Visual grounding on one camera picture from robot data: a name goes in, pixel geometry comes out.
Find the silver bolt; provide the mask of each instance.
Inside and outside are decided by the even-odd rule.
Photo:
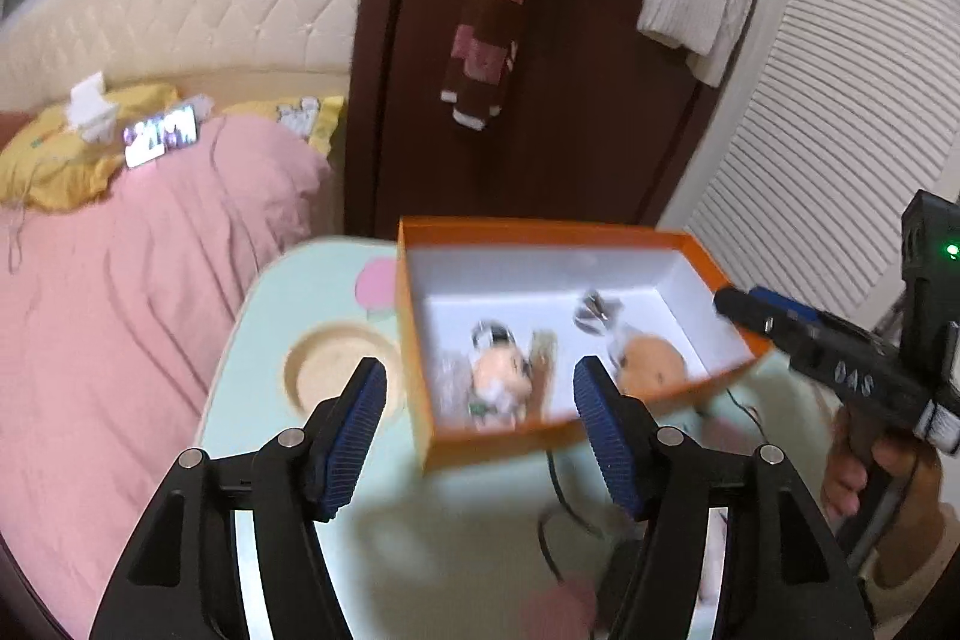
[[[760,458],[768,464],[779,464],[784,461],[784,451],[776,445],[764,445],[760,448]]]
[[[304,439],[306,434],[303,429],[284,429],[277,437],[277,442],[284,448],[296,448]]]
[[[683,432],[680,432],[679,429],[674,429],[672,426],[664,426],[656,433],[656,439],[659,439],[662,444],[673,448],[683,442]]]
[[[203,451],[199,448],[189,448],[179,455],[176,463],[184,469],[193,469],[201,461],[203,461]]]

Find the cardboard box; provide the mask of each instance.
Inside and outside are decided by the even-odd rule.
[[[597,355],[611,376],[618,370],[611,340],[574,322],[589,290],[621,301],[623,323],[659,335],[683,356],[688,379],[643,399],[655,413],[726,389],[768,349],[765,340],[717,316],[713,294],[730,283],[687,234],[541,220],[405,218],[398,245],[400,348],[426,471],[560,448],[584,437],[573,402],[574,365]],[[538,343],[537,334],[556,336],[542,405],[510,428],[478,429],[466,409],[458,418],[462,376],[480,355],[472,335],[487,321],[506,326],[521,351]]]

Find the pink bedsheet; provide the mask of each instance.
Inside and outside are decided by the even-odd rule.
[[[27,214],[16,274],[0,233],[0,531],[76,640],[193,440],[258,269],[329,211],[329,174],[283,127],[213,119],[109,200]]]

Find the table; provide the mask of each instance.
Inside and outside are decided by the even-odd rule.
[[[330,320],[367,321],[354,297],[364,267],[390,258],[395,245],[319,239],[295,248],[263,272],[234,327],[200,424],[197,444],[211,458],[256,451],[282,429],[301,426],[285,397],[281,370],[289,347],[306,330]],[[371,325],[397,339],[392,316]],[[824,420],[813,392],[790,378],[782,360],[765,362],[736,394],[755,404],[769,434],[800,474],[819,480],[826,457]],[[710,412],[741,435],[752,423],[730,400]],[[709,439],[692,411],[661,421]],[[813,440],[811,447],[808,440]],[[610,500],[589,445],[557,453],[568,500],[587,517],[610,513]],[[373,440],[353,502],[329,524],[318,524],[323,556],[344,616],[357,640],[522,638],[520,605],[549,588],[552,576],[536,539],[536,517],[555,504],[542,453],[421,477],[409,416],[385,422]],[[563,516],[548,542],[560,569],[598,576],[605,544]],[[237,555],[251,640],[270,640],[256,564],[253,519],[237,513]],[[709,637],[695,626],[691,638]]]

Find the hand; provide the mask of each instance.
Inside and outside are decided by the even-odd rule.
[[[821,489],[821,501],[827,520],[835,524],[856,515],[857,496],[867,485],[867,467],[848,447],[850,415],[846,408],[837,413],[833,426],[833,447],[827,457],[827,473]],[[872,448],[874,460],[894,477],[909,477],[916,472],[890,530],[877,544],[877,584],[894,588],[907,581],[932,556],[944,533],[940,512],[940,487],[943,468],[933,446],[909,434],[890,435],[877,440]]]

